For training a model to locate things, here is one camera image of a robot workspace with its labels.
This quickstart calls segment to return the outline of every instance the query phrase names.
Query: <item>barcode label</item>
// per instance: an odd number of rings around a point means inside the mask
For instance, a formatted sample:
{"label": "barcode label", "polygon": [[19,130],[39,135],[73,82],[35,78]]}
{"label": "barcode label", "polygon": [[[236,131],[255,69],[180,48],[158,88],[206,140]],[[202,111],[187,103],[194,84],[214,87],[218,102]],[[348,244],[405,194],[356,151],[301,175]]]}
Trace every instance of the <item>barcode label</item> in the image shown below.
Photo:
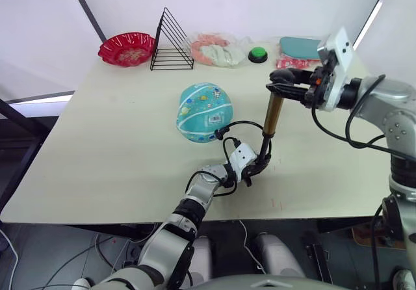
{"label": "barcode label", "polygon": [[214,116],[210,116],[208,118],[208,123],[219,123],[221,122],[221,116],[219,114],[216,114]]}

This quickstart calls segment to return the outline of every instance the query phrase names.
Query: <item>brass cylinder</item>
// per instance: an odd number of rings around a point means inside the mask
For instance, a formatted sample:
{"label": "brass cylinder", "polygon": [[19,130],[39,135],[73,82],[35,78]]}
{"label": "brass cylinder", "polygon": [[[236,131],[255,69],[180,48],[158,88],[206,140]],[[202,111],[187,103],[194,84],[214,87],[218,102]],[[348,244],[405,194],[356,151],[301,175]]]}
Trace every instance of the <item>brass cylinder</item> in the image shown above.
{"label": "brass cylinder", "polygon": [[276,126],[278,124],[278,119],[282,105],[283,98],[275,95],[274,93],[271,93],[270,99],[268,101],[265,126],[263,127],[264,134],[273,136],[276,132]]}

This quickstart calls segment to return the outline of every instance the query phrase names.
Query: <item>red object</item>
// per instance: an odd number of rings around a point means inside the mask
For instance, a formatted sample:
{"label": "red object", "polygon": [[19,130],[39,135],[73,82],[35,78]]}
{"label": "red object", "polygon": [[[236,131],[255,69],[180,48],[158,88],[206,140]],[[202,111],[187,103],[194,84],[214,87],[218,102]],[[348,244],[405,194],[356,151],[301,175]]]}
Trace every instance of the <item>red object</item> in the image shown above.
{"label": "red object", "polygon": [[123,33],[104,42],[99,47],[98,56],[109,64],[138,66],[151,57],[154,44],[155,39],[146,33]]}

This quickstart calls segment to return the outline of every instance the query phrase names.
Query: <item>teal case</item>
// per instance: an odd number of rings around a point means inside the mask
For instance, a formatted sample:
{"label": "teal case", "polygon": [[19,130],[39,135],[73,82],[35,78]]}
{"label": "teal case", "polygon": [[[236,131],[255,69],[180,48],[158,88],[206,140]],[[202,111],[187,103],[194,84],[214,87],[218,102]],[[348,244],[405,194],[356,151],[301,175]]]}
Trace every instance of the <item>teal case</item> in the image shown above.
{"label": "teal case", "polygon": [[318,40],[308,38],[292,38],[285,36],[280,39],[281,52],[285,55],[298,59],[319,59]]}

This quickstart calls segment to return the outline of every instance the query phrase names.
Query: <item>green button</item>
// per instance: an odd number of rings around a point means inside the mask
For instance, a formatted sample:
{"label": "green button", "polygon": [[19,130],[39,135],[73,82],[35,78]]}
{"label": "green button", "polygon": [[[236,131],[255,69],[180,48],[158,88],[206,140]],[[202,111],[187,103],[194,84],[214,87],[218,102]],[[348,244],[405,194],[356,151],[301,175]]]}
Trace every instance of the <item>green button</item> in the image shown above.
{"label": "green button", "polygon": [[251,53],[255,58],[261,58],[261,57],[264,57],[267,54],[266,50],[262,47],[259,47],[259,46],[253,48],[251,50]]}

